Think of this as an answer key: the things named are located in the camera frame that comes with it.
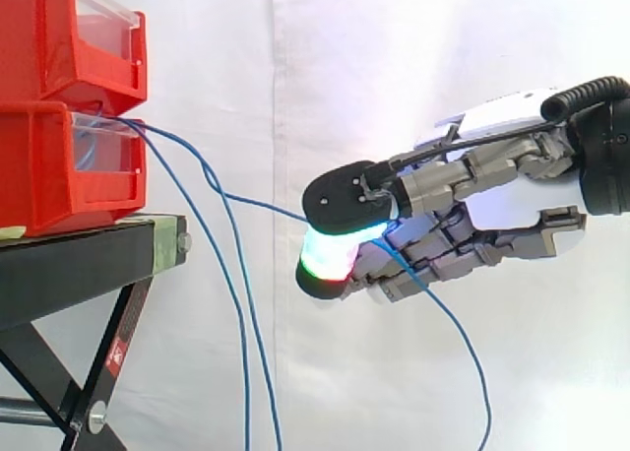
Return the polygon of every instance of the green light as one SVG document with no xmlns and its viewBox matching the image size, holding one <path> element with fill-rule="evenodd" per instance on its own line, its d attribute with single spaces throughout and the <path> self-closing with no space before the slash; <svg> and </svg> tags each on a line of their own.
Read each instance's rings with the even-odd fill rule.
<svg viewBox="0 0 630 451">
<path fill-rule="evenodd" d="M 380 237 L 387 223 L 361 231 L 332 236 L 309 227 L 304 236 L 300 260 L 304 269 L 318 279 L 344 281 L 352 272 L 361 243 Z"/>
</svg>

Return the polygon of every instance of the red storage bin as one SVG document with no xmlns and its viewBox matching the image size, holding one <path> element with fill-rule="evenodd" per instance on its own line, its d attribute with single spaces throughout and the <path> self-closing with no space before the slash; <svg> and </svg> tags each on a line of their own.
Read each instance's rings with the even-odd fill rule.
<svg viewBox="0 0 630 451">
<path fill-rule="evenodd" d="M 144 140 L 61 102 L 0 103 L 0 237 L 109 226 L 144 207 Z"/>
<path fill-rule="evenodd" d="M 147 99 L 145 17 L 111 0 L 0 0 L 0 101 L 120 115 Z"/>
</svg>

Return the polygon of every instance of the metal bolt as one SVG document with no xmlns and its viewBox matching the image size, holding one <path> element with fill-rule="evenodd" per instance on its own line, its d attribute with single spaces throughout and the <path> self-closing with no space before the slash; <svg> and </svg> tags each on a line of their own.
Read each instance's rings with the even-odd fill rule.
<svg viewBox="0 0 630 451">
<path fill-rule="evenodd" d="M 91 434 L 99 434 L 107 423 L 107 404 L 99 400 L 90 409 L 88 415 L 88 431 Z"/>
<path fill-rule="evenodd" d="M 187 232 L 180 232 L 177 236 L 177 250 L 187 253 L 193 247 L 193 238 Z"/>
</svg>

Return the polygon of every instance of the white backdrop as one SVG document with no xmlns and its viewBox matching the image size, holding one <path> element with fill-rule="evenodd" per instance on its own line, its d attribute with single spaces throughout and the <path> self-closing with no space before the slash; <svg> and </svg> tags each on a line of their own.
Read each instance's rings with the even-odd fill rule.
<svg viewBox="0 0 630 451">
<path fill-rule="evenodd" d="M 295 211 L 324 170 L 407 150 L 434 120 L 470 105 L 630 76 L 625 0 L 118 1 L 149 19 L 150 100 L 134 115 L 199 147 L 226 189 Z M 236 275 L 217 197 L 187 155 L 158 146 Z M 242 449 L 227 289 L 176 189 L 153 160 L 150 169 L 149 209 L 188 214 L 195 245 L 185 266 L 156 279 L 110 422 L 133 451 Z M 473 363 L 428 298 L 381 306 L 357 294 L 324 308 L 292 279 L 303 226 L 249 207 L 236 215 L 285 449 L 476 449 L 485 417 Z M 630 447 L 630 228 L 627 218 L 591 219 L 588 233 L 563 258 L 505 262 L 435 286 L 486 370 L 488 450 Z M 112 303 L 110 295 L 37 323 L 79 380 Z M 250 356 L 253 449 L 273 450 Z M 0 393 L 17 390 L 0 376 Z M 0 425 L 0 449 L 56 449 L 58 438 Z"/>
</svg>

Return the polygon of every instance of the black table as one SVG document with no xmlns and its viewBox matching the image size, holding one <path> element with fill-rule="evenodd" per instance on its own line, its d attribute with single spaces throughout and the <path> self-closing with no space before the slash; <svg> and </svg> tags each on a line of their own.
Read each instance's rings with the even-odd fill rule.
<svg viewBox="0 0 630 451">
<path fill-rule="evenodd" d="M 0 363 L 32 397 L 0 398 L 0 422 L 57 427 L 62 451 L 126 450 L 107 406 L 154 275 L 183 264 L 190 242 L 186 219 L 173 215 L 0 240 Z M 120 294 L 80 387 L 32 321 L 113 290 Z"/>
</svg>

